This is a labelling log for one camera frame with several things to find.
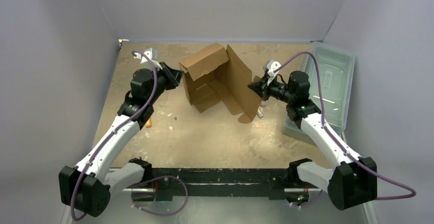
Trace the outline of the brown cardboard box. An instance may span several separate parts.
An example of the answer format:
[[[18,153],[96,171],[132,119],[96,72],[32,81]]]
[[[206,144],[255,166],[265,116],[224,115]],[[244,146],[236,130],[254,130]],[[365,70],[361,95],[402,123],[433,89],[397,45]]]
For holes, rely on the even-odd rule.
[[[257,116],[260,97],[248,85],[260,77],[238,56],[231,45],[213,43],[179,63],[188,102],[198,112],[222,101],[238,122],[251,123]]]

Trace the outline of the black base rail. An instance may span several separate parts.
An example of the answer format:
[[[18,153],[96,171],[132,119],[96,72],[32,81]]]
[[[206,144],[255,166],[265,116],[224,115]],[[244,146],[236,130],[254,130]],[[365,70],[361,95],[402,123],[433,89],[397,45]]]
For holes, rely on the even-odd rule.
[[[266,197],[269,200],[297,201],[301,194],[317,190],[297,182],[287,168],[153,168],[145,179],[127,187],[129,192],[155,194],[157,201],[175,196]]]

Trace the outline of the pink marker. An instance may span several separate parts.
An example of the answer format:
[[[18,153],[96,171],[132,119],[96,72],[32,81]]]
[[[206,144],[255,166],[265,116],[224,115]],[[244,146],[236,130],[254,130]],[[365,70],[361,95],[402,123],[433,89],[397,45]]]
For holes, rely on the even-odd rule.
[[[256,114],[259,119],[264,117],[264,107],[265,106],[266,106],[266,101],[262,100],[258,109],[257,109],[257,114]]]

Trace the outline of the orange marker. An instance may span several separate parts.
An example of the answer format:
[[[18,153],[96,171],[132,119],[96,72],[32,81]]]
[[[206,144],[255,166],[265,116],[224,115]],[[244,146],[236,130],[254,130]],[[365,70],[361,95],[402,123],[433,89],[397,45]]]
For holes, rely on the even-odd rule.
[[[145,123],[145,127],[150,128],[151,126],[152,126],[152,122],[151,122],[151,118],[149,118]]]

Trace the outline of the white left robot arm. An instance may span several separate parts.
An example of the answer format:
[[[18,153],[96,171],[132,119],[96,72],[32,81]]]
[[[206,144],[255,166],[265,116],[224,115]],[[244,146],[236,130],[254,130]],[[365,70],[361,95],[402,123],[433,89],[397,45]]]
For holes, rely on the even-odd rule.
[[[154,112],[153,104],[164,91],[180,85],[184,73],[164,62],[133,73],[131,89],[126,93],[112,125],[97,145],[74,167],[65,166],[59,173],[61,201],[70,206],[74,221],[86,215],[99,216],[111,196],[137,184],[148,187],[154,177],[152,165],[134,158],[117,171],[110,171],[114,160],[128,142],[144,127]]]

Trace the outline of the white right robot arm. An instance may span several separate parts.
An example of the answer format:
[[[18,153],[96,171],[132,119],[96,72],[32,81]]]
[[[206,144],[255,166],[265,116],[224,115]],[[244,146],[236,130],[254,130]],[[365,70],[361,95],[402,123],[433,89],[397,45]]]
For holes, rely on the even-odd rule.
[[[310,183],[326,192],[338,210],[345,210],[377,198],[377,165],[351,149],[322,117],[309,98],[309,76],[293,71],[287,84],[265,73],[248,85],[262,100],[270,97],[286,103],[287,115],[324,153],[332,168],[320,167],[308,159],[290,163],[287,179],[295,187]]]

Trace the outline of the clear plastic storage bin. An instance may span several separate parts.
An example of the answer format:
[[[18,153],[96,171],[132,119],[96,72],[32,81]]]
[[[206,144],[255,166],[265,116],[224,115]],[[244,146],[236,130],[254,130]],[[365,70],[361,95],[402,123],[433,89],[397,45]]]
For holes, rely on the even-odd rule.
[[[321,42],[312,43],[309,51],[317,60],[321,87],[318,89],[314,61],[305,55],[300,70],[309,75],[310,99],[321,107],[319,93],[322,93],[325,120],[341,135],[348,117],[356,54]]]

